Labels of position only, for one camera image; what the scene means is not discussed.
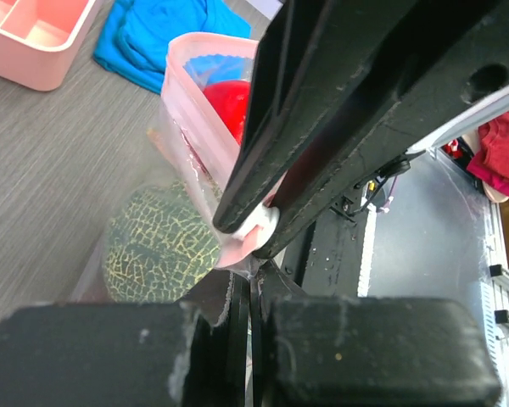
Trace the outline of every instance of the transparent container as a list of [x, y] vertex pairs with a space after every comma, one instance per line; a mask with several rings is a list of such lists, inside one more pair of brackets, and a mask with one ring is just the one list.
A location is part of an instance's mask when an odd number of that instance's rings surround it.
[[212, 218], [239, 146], [203, 90], [250, 80], [256, 44], [207, 33], [170, 43], [159, 112], [140, 140], [147, 168], [133, 169], [140, 182], [109, 217], [70, 300], [172, 302], [212, 270], [223, 242]]

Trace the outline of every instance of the white surface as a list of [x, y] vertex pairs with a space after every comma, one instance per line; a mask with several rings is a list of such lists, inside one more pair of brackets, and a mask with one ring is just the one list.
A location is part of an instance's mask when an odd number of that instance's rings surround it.
[[272, 20], [277, 14], [277, 11], [281, 8], [282, 4], [278, 0], [247, 0], [253, 5], [258, 11], [260, 11], [265, 17]]
[[364, 232], [364, 247], [362, 248], [362, 261], [358, 279], [358, 297], [367, 297], [372, 274], [373, 244], [375, 242], [375, 225], [377, 223], [377, 210], [370, 204], [367, 207], [366, 231]]
[[415, 159], [394, 197], [377, 219], [368, 296], [447, 298], [467, 307], [503, 384], [499, 406], [509, 407], [509, 336], [494, 315], [509, 309], [509, 292], [489, 275], [490, 265], [507, 265], [498, 205], [444, 154]]

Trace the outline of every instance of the wire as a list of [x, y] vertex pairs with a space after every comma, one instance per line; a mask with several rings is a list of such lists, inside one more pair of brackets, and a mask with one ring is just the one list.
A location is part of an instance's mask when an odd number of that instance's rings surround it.
[[350, 213], [349, 215], [350, 216], [356, 215], [360, 213], [362, 210], [365, 210], [369, 206], [369, 204], [373, 201], [373, 199], [377, 196], [377, 194], [383, 189], [384, 184], [386, 184], [388, 180], [389, 180], [388, 178], [384, 178], [381, 182], [379, 182], [377, 188], [375, 188], [375, 191], [373, 191], [372, 194], [370, 195], [370, 198], [368, 198], [360, 208]]
[[394, 179], [392, 180], [392, 185], [390, 185], [389, 190], [389, 197], [385, 201], [384, 205], [381, 208], [379, 208], [378, 212], [384, 212], [385, 214], [389, 212], [390, 210], [389, 206], [392, 203], [392, 201], [394, 201], [394, 190], [396, 188], [396, 182], [398, 182], [398, 176], [395, 176]]

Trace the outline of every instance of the pink storage box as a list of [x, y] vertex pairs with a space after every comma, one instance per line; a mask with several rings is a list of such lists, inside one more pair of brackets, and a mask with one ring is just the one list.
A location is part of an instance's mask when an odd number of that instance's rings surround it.
[[[224, 122], [185, 67], [198, 57], [240, 57], [245, 66], [253, 63], [257, 41], [205, 32], [192, 32], [170, 42], [162, 86], [162, 103], [181, 128], [217, 185], [224, 190], [239, 155], [239, 146]], [[250, 80], [246, 70], [244, 78]]]
[[0, 0], [0, 76], [37, 91], [62, 84], [102, 0]]

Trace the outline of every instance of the blue cloth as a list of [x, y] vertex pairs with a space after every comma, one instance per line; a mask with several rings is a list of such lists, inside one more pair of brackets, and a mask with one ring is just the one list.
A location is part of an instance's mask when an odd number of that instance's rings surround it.
[[[169, 42], [192, 31], [249, 38], [250, 26], [222, 0], [115, 0], [94, 59], [106, 70], [160, 93]], [[238, 79], [243, 63], [216, 55], [193, 59], [185, 68], [195, 77], [205, 76], [207, 85]]]

